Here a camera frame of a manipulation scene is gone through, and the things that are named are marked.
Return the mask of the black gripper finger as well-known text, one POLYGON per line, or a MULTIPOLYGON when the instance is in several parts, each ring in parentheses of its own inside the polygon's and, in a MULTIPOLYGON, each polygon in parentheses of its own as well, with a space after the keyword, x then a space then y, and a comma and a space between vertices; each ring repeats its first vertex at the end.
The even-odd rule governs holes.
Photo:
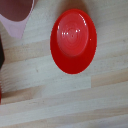
POLYGON ((5 56, 4 56, 4 51, 3 51, 3 46, 2 46, 1 36, 0 36, 0 70, 2 68, 4 61, 5 61, 5 56))

